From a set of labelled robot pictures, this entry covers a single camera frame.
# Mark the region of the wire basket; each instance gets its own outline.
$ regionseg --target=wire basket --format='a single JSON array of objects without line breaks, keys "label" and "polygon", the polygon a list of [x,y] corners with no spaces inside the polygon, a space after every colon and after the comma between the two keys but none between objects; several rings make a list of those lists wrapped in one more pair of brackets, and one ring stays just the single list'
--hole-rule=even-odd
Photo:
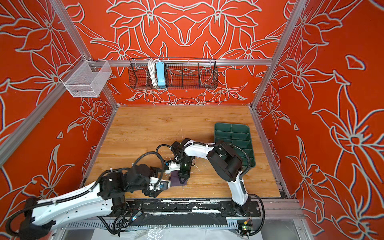
[{"label": "wire basket", "polygon": [[148,60],[131,58],[129,86],[133,89],[215,89],[218,84],[215,59],[163,58],[165,86],[153,86],[148,70]]},{"label": "wire basket", "polygon": [[74,73],[63,81],[65,88],[73,97],[98,97],[112,74],[108,61],[105,61],[98,72],[92,71],[87,61],[81,61],[78,64],[79,67]]}]

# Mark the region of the green plastic organizer tray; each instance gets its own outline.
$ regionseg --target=green plastic organizer tray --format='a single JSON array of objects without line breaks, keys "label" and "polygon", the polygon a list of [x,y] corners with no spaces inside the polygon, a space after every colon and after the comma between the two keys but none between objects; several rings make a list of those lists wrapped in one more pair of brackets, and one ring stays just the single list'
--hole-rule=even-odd
[{"label": "green plastic organizer tray", "polygon": [[[244,150],[251,159],[251,167],[256,165],[255,155],[251,139],[251,131],[247,125],[221,123],[215,124],[215,142],[224,141],[233,143]],[[235,149],[237,154],[243,159],[243,167],[247,166],[247,158],[239,149]]]}]

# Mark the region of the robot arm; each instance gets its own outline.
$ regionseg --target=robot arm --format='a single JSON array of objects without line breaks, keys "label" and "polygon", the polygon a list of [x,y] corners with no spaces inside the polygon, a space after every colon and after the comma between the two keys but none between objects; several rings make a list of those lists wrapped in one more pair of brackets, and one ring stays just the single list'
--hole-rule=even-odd
[{"label": "robot arm", "polygon": [[[6,230],[21,240],[39,239],[59,226],[96,216],[117,217],[128,211],[126,192],[141,190],[144,195],[156,197],[170,187],[170,181],[157,178],[158,168],[145,164],[104,172],[96,182],[81,189],[51,199],[26,200],[23,210],[6,223]],[[20,213],[25,219],[19,232],[10,228]]]},{"label": "robot arm", "polygon": [[181,143],[174,142],[171,148],[174,148],[172,151],[177,154],[175,160],[180,160],[179,177],[189,177],[192,157],[207,159],[216,173],[227,181],[233,202],[239,206],[240,214],[244,214],[247,211],[249,200],[244,187],[244,180],[241,179],[243,173],[242,159],[231,146],[218,145],[215,143],[202,145],[191,139],[184,139]]},{"label": "robot arm", "polygon": [[[179,162],[179,178],[189,178],[194,157],[207,159],[216,173],[228,182],[233,207],[238,214],[244,216],[249,211],[250,198],[242,180],[242,175],[249,168],[242,172],[241,158],[231,146],[226,143],[203,144],[184,139],[181,143],[174,142],[171,150],[175,154],[175,160]],[[150,153],[158,155],[163,162],[157,152],[143,154],[139,159]],[[141,190],[146,196],[157,197],[170,187],[170,181],[158,178],[161,169],[145,164],[136,165],[138,160],[131,168],[105,171],[96,182],[67,194],[51,199],[28,199],[24,209],[8,219],[7,232],[21,240],[39,239],[64,224],[96,216],[117,217],[126,214],[126,192]],[[24,213],[25,220],[16,233],[10,224],[21,213]]]}]

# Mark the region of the purple fabric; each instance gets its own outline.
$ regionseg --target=purple fabric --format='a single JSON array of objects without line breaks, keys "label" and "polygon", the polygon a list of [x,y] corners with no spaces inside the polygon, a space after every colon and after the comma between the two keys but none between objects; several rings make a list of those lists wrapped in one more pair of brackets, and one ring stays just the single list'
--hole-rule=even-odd
[{"label": "purple fabric", "polygon": [[170,186],[171,187],[186,186],[187,182],[188,182],[188,179],[187,179],[184,184],[180,184],[179,171],[178,170],[172,171],[170,173],[169,180],[170,180]]}]

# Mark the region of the orange floral wallpaper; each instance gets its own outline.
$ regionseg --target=orange floral wallpaper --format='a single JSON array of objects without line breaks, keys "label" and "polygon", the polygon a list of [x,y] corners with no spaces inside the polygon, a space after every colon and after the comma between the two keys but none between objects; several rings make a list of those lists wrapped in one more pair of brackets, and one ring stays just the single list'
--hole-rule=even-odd
[{"label": "orange floral wallpaper", "polygon": [[[95,60],[271,58],[294,0],[80,1],[64,5]],[[121,105],[248,104],[266,66],[218,68],[216,90],[134,90],[126,67],[108,86]]]},{"label": "orange floral wallpaper", "polygon": [[309,0],[257,113],[316,239],[384,236],[384,4]]},{"label": "orange floral wallpaper", "polygon": [[[2,144],[61,84],[80,54],[45,0],[1,1],[0,45]],[[79,187],[111,114],[103,93],[99,98],[64,93],[0,168],[0,239],[11,239],[5,222],[28,197],[50,198]]]}]

